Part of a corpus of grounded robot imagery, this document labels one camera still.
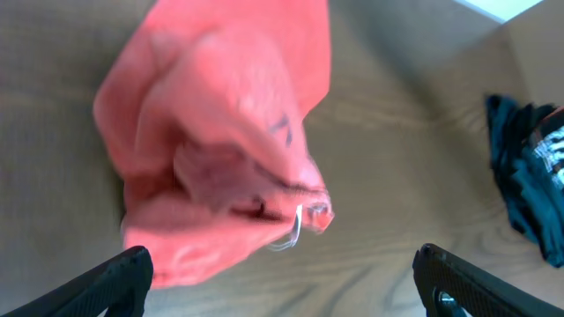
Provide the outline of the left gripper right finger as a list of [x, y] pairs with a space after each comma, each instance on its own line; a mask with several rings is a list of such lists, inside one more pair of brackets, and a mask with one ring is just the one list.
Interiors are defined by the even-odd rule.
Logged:
[[428, 317], [563, 317], [563, 310], [434, 245], [412, 262], [413, 278]]

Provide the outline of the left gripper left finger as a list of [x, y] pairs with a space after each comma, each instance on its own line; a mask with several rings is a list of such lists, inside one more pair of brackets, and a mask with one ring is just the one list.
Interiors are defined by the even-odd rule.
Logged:
[[152, 277], [149, 251], [132, 247], [3, 317], [142, 317]]

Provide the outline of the red t-shirt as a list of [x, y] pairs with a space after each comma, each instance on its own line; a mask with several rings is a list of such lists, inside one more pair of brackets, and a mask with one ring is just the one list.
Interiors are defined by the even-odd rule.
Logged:
[[303, 122], [330, 88], [320, 0], [159, 0], [93, 114], [156, 289], [202, 283], [334, 213]]

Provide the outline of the navy blue t-shirt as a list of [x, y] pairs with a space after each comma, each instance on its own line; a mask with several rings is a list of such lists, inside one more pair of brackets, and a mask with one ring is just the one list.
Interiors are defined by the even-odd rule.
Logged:
[[490, 167], [511, 226], [563, 266], [563, 108], [486, 98]]

